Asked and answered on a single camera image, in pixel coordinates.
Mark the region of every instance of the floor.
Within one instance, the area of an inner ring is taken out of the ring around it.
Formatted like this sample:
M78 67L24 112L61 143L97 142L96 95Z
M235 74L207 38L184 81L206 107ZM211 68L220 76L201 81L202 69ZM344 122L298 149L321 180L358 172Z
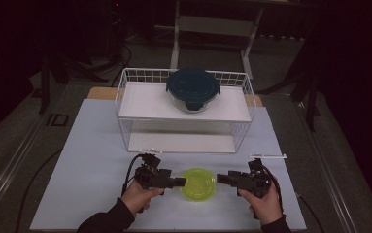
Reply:
M153 43L131 37L123 49L124 59L131 57L129 66L169 68L171 37L170 32L164 33ZM281 81L301 45L301 41L290 39L257 38L250 54L254 89L261 90ZM184 41L179 68L190 66L243 71L238 50L202 49L194 42ZM90 89L110 86L120 67L98 73L108 80L106 83L91 82L70 71L72 79L67 85L51 81L51 104L43 115L38 114L39 99L30 96L1 122L0 232L13 232L17 226L18 232L30 232L28 227L58 157L47 159L64 146ZM30 78L36 86L39 75ZM260 97L272 119L281 149L287 154L286 164L293 186L316 215L313 217L299 198L307 224L307 230L301 232L321 232L317 220L325 232L372 232L372 193L324 96L318 95L320 116L315 117L316 132L311 132L304 121L304 103L292 102L288 96L292 88L287 86ZM64 126L55 126L50 115L68 116L69 120Z

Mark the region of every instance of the yellow-green plate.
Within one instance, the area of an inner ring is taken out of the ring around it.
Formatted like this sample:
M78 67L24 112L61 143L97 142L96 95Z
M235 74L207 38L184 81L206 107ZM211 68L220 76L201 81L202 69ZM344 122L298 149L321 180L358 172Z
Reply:
M190 200L205 201L216 192L215 176L202 168L192 168L183 173L186 185L182 193Z

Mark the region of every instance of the human hand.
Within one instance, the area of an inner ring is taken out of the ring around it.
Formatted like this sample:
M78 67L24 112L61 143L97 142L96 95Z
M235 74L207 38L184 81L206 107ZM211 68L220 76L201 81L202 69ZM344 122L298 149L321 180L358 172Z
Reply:
M255 211L261 225L276 221L283 216L279 202L280 197L274 183L271 183L267 194L262 198L252 195L247 190L239 189L238 192L250 203L250 208Z
M135 217L137 212L142 208L144 210L148 209L152 198L158 196L163 191L163 188L143 189L134 179L122 195L121 200Z

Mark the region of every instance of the white paper sheet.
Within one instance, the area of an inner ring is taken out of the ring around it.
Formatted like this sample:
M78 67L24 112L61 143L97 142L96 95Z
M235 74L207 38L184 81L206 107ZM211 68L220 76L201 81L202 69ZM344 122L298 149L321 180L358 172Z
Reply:
M254 122L235 154L164 153L159 168L172 176L193 167L213 173L249 172L250 153L282 154L265 108L257 108ZM128 165L137 153L128 152L119 133L114 101L84 100L49 185L32 221L32 230L75 230L90 216L107 212L120 196ZM137 161L134 169L141 164ZM263 159L278 178L287 223L305 229L283 159ZM204 202L185 199L179 188L167 189L138 214L131 230L138 231L241 231L259 229L249 204L236 188L217 183L216 194Z

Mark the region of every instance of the black sleeve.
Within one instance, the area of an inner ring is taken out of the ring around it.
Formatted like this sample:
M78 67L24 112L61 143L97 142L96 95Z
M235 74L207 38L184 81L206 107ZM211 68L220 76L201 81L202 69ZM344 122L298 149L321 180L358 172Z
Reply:
M97 213L83 222L78 233L118 233L130 227L134 222L134 216L118 199L114 207L107 213Z
M290 233L291 230L288 228L286 223L286 216L283 215L280 219L261 226L261 230L264 233Z

